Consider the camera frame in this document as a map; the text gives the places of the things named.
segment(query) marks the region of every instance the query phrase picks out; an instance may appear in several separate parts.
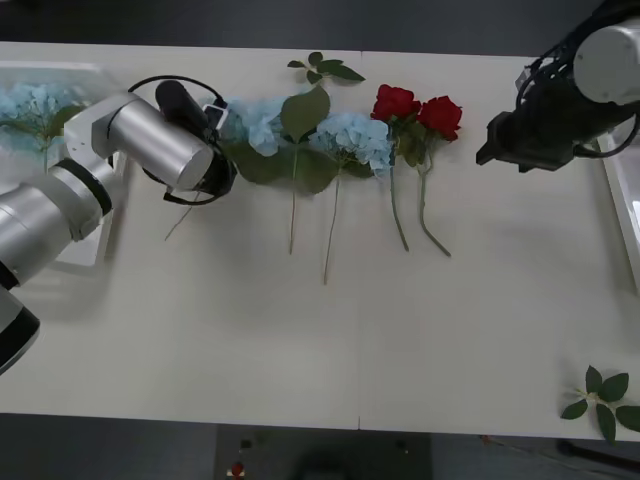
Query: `gray floor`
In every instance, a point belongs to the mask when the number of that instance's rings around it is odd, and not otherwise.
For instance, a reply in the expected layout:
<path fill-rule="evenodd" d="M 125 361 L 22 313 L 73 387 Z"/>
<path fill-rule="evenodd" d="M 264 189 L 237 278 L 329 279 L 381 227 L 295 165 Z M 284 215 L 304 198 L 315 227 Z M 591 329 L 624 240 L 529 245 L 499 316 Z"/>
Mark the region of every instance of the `gray floor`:
<path fill-rule="evenodd" d="M 298 460 L 309 451 L 337 458 L 348 466 L 353 480 L 638 478 L 637 473 L 561 457 L 553 439 L 496 438 L 523 452 L 485 445 L 475 435 L 16 415 L 0 415 L 0 432 L 2 480 L 223 480 L 238 458 L 246 466 L 247 480 L 295 480 L 302 478 L 294 475 Z M 251 448 L 239 456 L 242 440 L 249 440 Z M 640 461 L 640 445 L 635 443 L 617 447 L 595 441 L 576 443 Z"/>
<path fill-rule="evenodd" d="M 600 3 L 13 0 L 0 3 L 0 40 L 537 56 Z"/>

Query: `red object on floor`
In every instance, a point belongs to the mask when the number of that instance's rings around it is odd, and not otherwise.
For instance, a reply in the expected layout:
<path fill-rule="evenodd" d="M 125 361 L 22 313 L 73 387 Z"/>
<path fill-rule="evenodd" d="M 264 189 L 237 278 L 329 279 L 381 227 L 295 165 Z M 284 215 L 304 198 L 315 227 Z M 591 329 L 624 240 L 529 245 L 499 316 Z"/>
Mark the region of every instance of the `red object on floor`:
<path fill-rule="evenodd" d="M 233 478 L 240 478 L 242 472 L 244 472 L 244 465 L 240 462 L 234 463 L 233 467 L 231 467 L 231 475 L 233 475 Z"/>

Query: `white table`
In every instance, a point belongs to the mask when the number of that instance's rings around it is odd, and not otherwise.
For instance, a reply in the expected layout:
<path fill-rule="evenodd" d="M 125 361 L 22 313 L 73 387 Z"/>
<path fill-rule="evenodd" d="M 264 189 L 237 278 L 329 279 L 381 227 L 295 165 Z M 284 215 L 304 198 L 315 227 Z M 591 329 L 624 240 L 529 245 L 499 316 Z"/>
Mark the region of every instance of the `white table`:
<path fill-rule="evenodd" d="M 305 52 L 0 44 L 0 60 L 105 64 L 123 85 L 190 75 L 225 96 L 299 88 Z M 367 81 L 332 85 L 334 109 L 368 112 L 381 83 L 464 107 L 462 139 L 429 180 L 421 233 L 414 172 L 399 172 L 399 242 L 388 193 L 343 189 L 329 286 L 332 191 L 299 207 L 238 180 L 184 207 L 136 168 L 106 267 L 46 271 L 18 295 L 44 335 L 0 378 L 0 410 L 261 425 L 598 438 L 558 412 L 591 363 L 631 373 L 640 401 L 640 301 L 600 163 L 556 173 L 475 165 L 485 127 L 511 110 L 526 59 L 334 52 Z M 620 429 L 619 439 L 639 439 Z"/>

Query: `green stem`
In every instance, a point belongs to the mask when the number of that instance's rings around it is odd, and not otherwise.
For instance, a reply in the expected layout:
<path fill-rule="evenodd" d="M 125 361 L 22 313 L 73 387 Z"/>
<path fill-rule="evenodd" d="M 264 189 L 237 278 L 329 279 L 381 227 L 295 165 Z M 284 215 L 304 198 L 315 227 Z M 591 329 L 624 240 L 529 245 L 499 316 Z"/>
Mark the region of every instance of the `green stem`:
<path fill-rule="evenodd" d="M 329 282 L 329 255 L 331 253 L 331 240 L 333 239 L 333 227 L 336 225 L 336 215 L 338 214 L 338 192 L 340 190 L 340 171 L 336 176 L 336 197 L 333 201 L 333 220 L 331 220 L 331 230 L 329 231 L 329 245 L 327 246 L 327 257 L 324 260 L 324 284 Z"/>
<path fill-rule="evenodd" d="M 51 140 L 47 140 L 44 144 L 44 173 L 45 175 L 49 171 L 49 148 L 51 147 Z"/>
<path fill-rule="evenodd" d="M 398 209 L 396 207 L 396 187 L 395 187 L 395 177 L 393 171 L 395 167 L 391 167 L 391 208 L 393 209 L 393 219 L 396 221 L 396 227 L 398 228 L 398 233 L 400 234 L 400 239 L 402 240 L 402 245 L 404 249 L 409 251 L 409 244 L 407 243 L 407 239 L 404 237 L 404 232 L 402 231 L 402 225 L 400 224 L 400 219 L 398 218 Z"/>
<path fill-rule="evenodd" d="M 291 187 L 291 233 L 289 235 L 289 255 L 293 254 L 293 230 L 296 219 L 296 170 L 298 169 L 298 144 L 293 149 L 293 185 Z"/>
<path fill-rule="evenodd" d="M 422 227 L 422 230 L 424 231 L 424 233 L 426 233 L 427 237 L 429 237 L 431 239 L 431 241 L 433 243 L 435 243 L 436 246 L 440 250 L 442 250 L 442 253 L 444 253 L 447 257 L 451 257 L 451 253 L 449 252 L 449 250 L 444 248 L 444 245 L 442 245 L 438 241 L 438 239 L 433 236 L 433 234 L 429 231 L 427 226 L 424 224 L 424 205 L 425 205 L 424 197 L 425 197 L 425 193 L 426 193 L 427 172 L 428 171 L 429 170 L 427 170 L 426 172 L 419 172 L 419 175 L 420 175 L 420 198 L 418 199 L 418 218 L 420 220 L 420 226 Z"/>

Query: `rose stem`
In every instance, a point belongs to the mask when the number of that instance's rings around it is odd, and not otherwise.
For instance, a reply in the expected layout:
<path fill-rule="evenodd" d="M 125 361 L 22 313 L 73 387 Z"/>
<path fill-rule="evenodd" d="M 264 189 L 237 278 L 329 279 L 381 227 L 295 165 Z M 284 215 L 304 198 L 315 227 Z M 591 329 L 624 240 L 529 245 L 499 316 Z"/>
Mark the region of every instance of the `rose stem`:
<path fill-rule="evenodd" d="M 329 231 L 329 245 L 327 246 L 327 258 L 324 260 L 324 284 L 329 281 L 329 255 L 331 253 L 331 240 L 333 239 L 333 227 L 336 225 L 336 215 L 338 214 L 338 192 L 340 190 L 340 170 L 336 176 L 336 197 L 333 202 L 333 220 L 331 220 L 331 230 Z"/>
<path fill-rule="evenodd" d="M 425 196 L 425 193 L 426 193 L 427 174 L 429 173 L 431 168 L 432 167 L 429 167 L 429 169 L 427 171 L 425 171 L 425 172 L 418 172 L 418 174 L 420 175 L 420 198 L 418 200 L 418 202 L 419 202 L 419 204 L 418 204 L 418 218 L 420 220 L 420 226 L 422 227 L 422 230 L 424 231 L 424 233 L 427 234 L 427 237 L 429 237 L 431 239 L 431 241 L 433 243 L 435 243 L 436 246 L 440 250 L 442 250 L 442 253 L 444 253 L 447 257 L 451 257 L 451 253 L 449 252 L 449 250 L 444 248 L 444 245 L 442 245 L 438 241 L 438 239 L 433 236 L 433 234 L 429 231 L 427 226 L 424 224 L 424 205 L 425 205 L 424 196 Z"/>
<path fill-rule="evenodd" d="M 400 239 L 402 240 L 402 245 L 404 245 L 404 249 L 409 251 L 409 244 L 407 243 L 407 239 L 404 237 L 404 232 L 402 231 L 402 225 L 400 224 L 400 219 L 398 218 L 398 210 L 396 208 L 396 187 L 395 187 L 395 177 L 393 175 L 393 171 L 395 167 L 391 167 L 391 208 L 393 209 L 393 219 L 396 221 L 396 227 L 398 228 L 398 233 L 400 234 Z"/>
<path fill-rule="evenodd" d="M 291 233 L 289 235 L 289 255 L 293 254 L 293 227 L 296 218 L 296 170 L 298 168 L 298 144 L 293 149 L 293 185 L 291 187 Z"/>

